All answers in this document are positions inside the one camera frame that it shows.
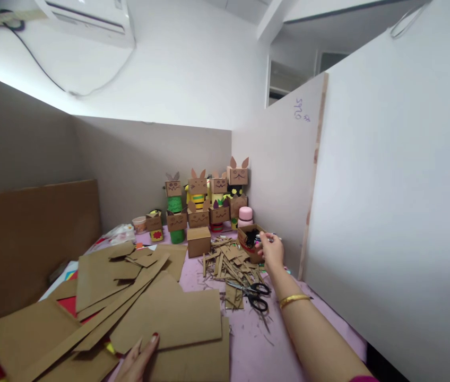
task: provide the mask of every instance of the cardboard sheet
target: cardboard sheet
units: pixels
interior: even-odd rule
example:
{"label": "cardboard sheet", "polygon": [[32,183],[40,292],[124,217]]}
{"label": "cardboard sheet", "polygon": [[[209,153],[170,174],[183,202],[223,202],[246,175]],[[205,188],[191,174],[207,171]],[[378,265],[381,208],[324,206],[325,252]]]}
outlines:
{"label": "cardboard sheet", "polygon": [[176,279],[176,281],[179,281],[181,279],[181,272],[183,271],[187,250],[188,246],[185,245],[158,244],[156,246],[156,251],[154,252],[170,254],[170,257],[162,268],[162,271],[167,271],[174,279]]}
{"label": "cardboard sheet", "polygon": [[[21,381],[25,368],[80,327],[81,324],[52,299],[0,318],[0,364],[7,380]],[[116,364],[117,359],[105,348],[96,349],[86,360],[65,357],[41,380],[68,380],[64,376],[71,371],[81,380],[99,382]]]}
{"label": "cardboard sheet", "polygon": [[156,352],[145,371],[150,382],[229,382],[230,327],[221,318],[222,338]]}
{"label": "cardboard sheet", "polygon": [[28,368],[25,368],[20,377],[22,382],[32,382],[39,377],[45,370],[52,366],[57,360],[63,357],[72,347],[78,342],[82,341],[89,333],[101,324],[105,319],[112,315],[125,302],[127,302],[133,295],[135,295],[144,286],[149,284],[158,274],[161,268],[165,265],[169,255],[164,255],[158,262],[149,268],[143,274],[141,273],[135,283],[128,288],[121,296],[99,312],[89,322],[83,325],[76,332],[71,334],[66,339],[62,340],[56,347],[54,347],[48,354],[44,355],[39,361],[33,362]]}
{"label": "cardboard sheet", "polygon": [[181,293],[174,279],[164,277],[133,304],[110,339],[124,354],[141,336],[154,332],[160,334],[160,350],[221,338],[219,291]]}
{"label": "cardboard sheet", "polygon": [[50,293],[48,298],[51,298],[52,300],[62,300],[74,296],[76,296],[76,279],[64,281]]}
{"label": "cardboard sheet", "polygon": [[129,246],[128,243],[122,243],[80,256],[76,287],[77,312],[127,287],[127,284],[118,285],[114,280],[124,269],[123,262],[111,262],[109,257],[118,247],[127,250]]}

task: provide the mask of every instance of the cardboard strip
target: cardboard strip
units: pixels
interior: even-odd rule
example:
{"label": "cardboard strip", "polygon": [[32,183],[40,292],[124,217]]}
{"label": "cardboard strip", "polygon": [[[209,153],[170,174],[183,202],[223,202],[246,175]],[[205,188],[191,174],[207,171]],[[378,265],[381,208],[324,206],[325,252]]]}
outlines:
{"label": "cardboard strip", "polygon": [[118,308],[127,302],[133,295],[135,295],[144,286],[150,283],[158,274],[165,262],[169,258],[169,254],[165,254],[153,265],[147,272],[141,274],[136,282],[128,288],[117,300],[99,312],[89,322],[83,325],[76,332],[71,334],[61,343],[59,343],[52,351],[42,357],[39,361],[33,363],[30,367],[22,373],[19,378],[20,382],[32,382],[41,375],[46,369],[53,365],[59,358],[66,354],[78,342],[83,340],[91,331],[93,331],[99,324],[101,324],[107,317],[112,315]]}

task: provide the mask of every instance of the pink thermos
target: pink thermos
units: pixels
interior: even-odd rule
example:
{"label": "pink thermos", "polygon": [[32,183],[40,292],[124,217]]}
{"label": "pink thermos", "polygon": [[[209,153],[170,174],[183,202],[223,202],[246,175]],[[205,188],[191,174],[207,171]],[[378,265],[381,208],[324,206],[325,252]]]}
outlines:
{"label": "pink thermos", "polygon": [[241,207],[239,209],[238,227],[253,224],[253,210],[250,207]]}

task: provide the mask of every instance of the cardboard bunny figure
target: cardboard bunny figure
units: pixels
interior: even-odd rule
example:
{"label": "cardboard bunny figure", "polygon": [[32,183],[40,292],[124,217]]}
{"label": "cardboard bunny figure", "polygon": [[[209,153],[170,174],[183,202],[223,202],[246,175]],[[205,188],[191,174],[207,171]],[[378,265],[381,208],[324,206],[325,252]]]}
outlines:
{"label": "cardboard bunny figure", "polygon": [[179,180],[179,171],[172,176],[166,173],[168,181],[165,182],[165,191],[167,193],[168,211],[178,213],[183,210],[183,201],[181,195],[183,194],[181,182]]}

